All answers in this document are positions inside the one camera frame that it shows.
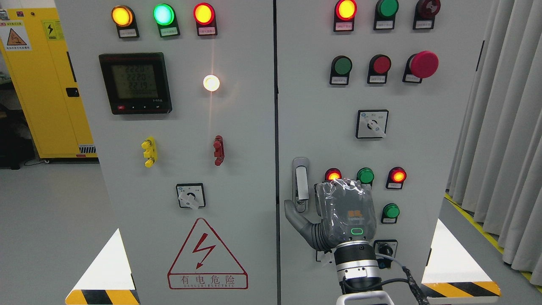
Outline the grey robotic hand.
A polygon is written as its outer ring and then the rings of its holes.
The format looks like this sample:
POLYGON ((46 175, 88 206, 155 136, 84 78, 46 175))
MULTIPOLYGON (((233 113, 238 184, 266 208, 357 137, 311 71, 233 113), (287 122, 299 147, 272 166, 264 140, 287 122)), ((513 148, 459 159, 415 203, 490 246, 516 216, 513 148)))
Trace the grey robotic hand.
POLYGON ((329 251, 349 241, 371 241, 377 231, 372 187, 350 178, 337 178, 315 185, 321 222, 311 223, 285 200, 285 214, 308 245, 329 251))

